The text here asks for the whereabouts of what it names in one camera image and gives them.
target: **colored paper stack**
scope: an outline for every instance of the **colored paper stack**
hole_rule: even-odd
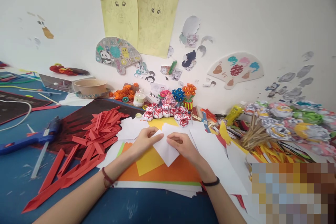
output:
[[[72,148],[70,154],[58,171],[65,155],[63,149],[60,149],[38,195],[26,205],[22,213],[36,209],[56,191],[69,187],[105,159],[106,148],[117,141],[116,135],[121,130],[119,126],[120,120],[129,116],[120,113],[118,111],[119,108],[120,107],[116,107],[109,111],[103,111],[100,114],[93,115],[93,119],[91,120],[92,124],[83,129],[87,131],[84,138],[77,136],[72,137],[72,141],[78,144]],[[71,170],[68,170],[76,151],[82,148],[86,148],[86,150],[80,163]],[[52,183],[55,176],[57,176],[58,179]]]

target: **wooden stick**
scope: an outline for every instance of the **wooden stick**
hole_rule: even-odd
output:
[[[49,101],[52,101],[53,103],[56,103],[57,105],[60,105],[58,102],[54,101],[54,100],[51,100],[49,97],[41,94],[41,93],[38,93],[39,95],[43,96],[44,98],[48,99]]]

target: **glue stick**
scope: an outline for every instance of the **glue stick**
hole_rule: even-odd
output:
[[[230,113],[225,117],[225,124],[226,126],[231,126],[243,112],[245,108],[246,102],[241,101],[239,104],[236,104],[232,107]]]

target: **yellow drawing paper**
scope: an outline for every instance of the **yellow drawing paper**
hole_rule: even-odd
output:
[[[139,176],[141,176],[147,172],[150,172],[151,170],[154,170],[160,165],[163,165],[165,162],[152,146],[136,163]]]
[[[106,37],[118,37],[138,47],[137,0],[100,0]]]
[[[166,58],[179,0],[138,0],[138,51]]]

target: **blue table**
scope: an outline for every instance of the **blue table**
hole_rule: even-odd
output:
[[[24,88],[40,89],[42,83],[17,84]],[[5,92],[20,95],[33,95],[26,92],[22,94],[16,88],[2,88]],[[63,100],[66,93],[53,95],[55,101]],[[35,111],[19,126],[0,132],[0,143],[9,143],[22,139],[29,132],[27,124],[35,131],[40,131],[55,116],[66,117],[78,110],[78,106],[61,106],[56,109]],[[22,117],[3,124],[0,129],[18,123]],[[98,169],[95,168],[72,186],[61,189],[39,208],[21,214],[26,204],[37,195],[44,178],[46,177],[55,155],[46,153],[39,169],[38,176],[31,180],[33,167],[40,154],[40,150],[27,147],[17,152],[0,156],[0,222],[6,224],[32,223],[57,201],[85,182]],[[108,190],[93,207],[83,223],[218,223],[214,209],[207,195],[197,195],[187,198],[173,192],[159,189],[129,189],[113,188]]]

